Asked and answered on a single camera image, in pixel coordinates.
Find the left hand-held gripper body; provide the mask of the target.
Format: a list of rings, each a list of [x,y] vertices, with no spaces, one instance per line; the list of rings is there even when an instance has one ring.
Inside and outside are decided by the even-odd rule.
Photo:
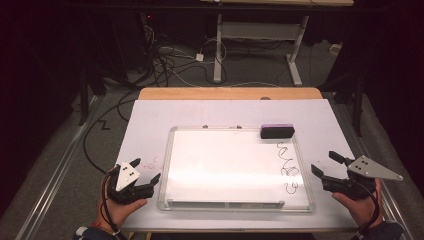
[[[136,186],[140,173],[128,162],[117,165],[110,174],[108,197],[117,204],[131,204],[139,199],[151,198],[154,187],[149,183]]]

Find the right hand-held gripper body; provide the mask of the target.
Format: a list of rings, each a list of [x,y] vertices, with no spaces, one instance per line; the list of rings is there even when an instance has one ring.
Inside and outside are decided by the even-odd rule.
[[[359,200],[366,199],[375,192],[376,178],[403,180],[402,175],[366,156],[352,160],[352,163],[346,167],[348,175],[346,179],[338,179],[324,174],[321,182],[325,191],[342,193],[352,200]]]

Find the purple and black board eraser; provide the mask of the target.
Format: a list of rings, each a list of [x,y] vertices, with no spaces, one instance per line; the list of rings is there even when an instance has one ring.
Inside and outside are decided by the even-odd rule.
[[[260,129],[262,139],[291,138],[294,133],[295,129],[292,124],[265,124]]]

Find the person's left hand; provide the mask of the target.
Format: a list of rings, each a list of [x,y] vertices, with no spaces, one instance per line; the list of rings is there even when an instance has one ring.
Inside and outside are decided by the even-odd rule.
[[[117,204],[107,196],[108,182],[109,176],[106,176],[100,183],[100,196],[96,205],[96,219],[93,225],[103,225],[118,230],[131,214],[144,207],[148,201],[139,199],[129,205]]]

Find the person's right hand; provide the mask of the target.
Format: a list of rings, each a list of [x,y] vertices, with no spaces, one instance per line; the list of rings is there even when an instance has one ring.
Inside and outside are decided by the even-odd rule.
[[[351,217],[360,228],[372,228],[383,222],[381,181],[376,179],[375,183],[374,198],[378,201],[378,205],[375,205],[372,197],[354,201],[342,193],[332,194],[336,201],[348,209]]]

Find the white framed whiteboard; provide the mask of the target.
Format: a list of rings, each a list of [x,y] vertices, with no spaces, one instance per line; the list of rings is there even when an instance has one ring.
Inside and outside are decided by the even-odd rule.
[[[310,213],[314,199],[295,135],[263,139],[257,128],[174,127],[158,207]]]

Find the large white sheet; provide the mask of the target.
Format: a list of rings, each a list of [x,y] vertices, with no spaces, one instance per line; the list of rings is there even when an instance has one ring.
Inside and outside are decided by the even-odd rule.
[[[259,211],[163,211],[158,197],[163,177],[168,135],[174,127],[257,128],[292,124],[314,199],[310,213]],[[158,173],[160,181],[146,206],[124,224],[126,230],[152,232],[317,232],[352,231],[349,212],[322,188],[311,165],[326,175],[344,179],[345,166],[329,158],[335,151],[353,154],[329,102],[310,100],[138,100],[135,102],[117,160],[141,158],[139,183]]]

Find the wooden table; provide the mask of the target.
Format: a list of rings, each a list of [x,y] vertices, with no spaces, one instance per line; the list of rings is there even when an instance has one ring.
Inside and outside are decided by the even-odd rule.
[[[322,99],[310,87],[166,87],[144,88],[139,100],[303,100]]]

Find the metal floor rail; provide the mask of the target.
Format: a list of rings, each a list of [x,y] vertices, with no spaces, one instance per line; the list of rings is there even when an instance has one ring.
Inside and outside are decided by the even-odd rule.
[[[367,156],[403,176],[402,181],[382,181],[383,216],[385,219],[396,221],[404,227],[405,233],[401,240],[415,240],[409,229],[406,214],[401,209],[400,194],[395,190],[396,187],[404,187],[407,183],[408,174],[370,100],[367,96],[362,97],[359,133],[353,127],[353,105],[336,103],[333,100],[330,101],[330,104],[355,157]]]
[[[80,123],[82,109],[74,111],[49,140],[18,194],[18,209],[23,222],[13,240],[34,240],[68,171],[73,156],[88,128],[88,123],[103,102],[92,96],[88,101],[88,115]]]

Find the white metal desk frame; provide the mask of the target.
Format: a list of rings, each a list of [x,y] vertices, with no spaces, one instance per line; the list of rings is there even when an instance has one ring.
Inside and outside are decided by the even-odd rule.
[[[302,10],[312,10],[318,7],[340,8],[351,7],[354,0],[202,0],[203,2],[213,3],[214,7],[234,7],[262,5],[276,9],[277,7],[300,7]],[[302,86],[297,66],[296,58],[307,28],[309,20],[308,14],[302,14],[301,20],[296,23],[265,23],[259,20],[228,21],[223,19],[223,14],[217,15],[216,24],[216,50],[214,57],[214,83],[222,83],[224,77],[223,60],[225,59],[227,48],[224,39],[241,40],[277,40],[293,41],[293,51],[285,55],[286,64],[291,74],[291,79],[295,86]]]

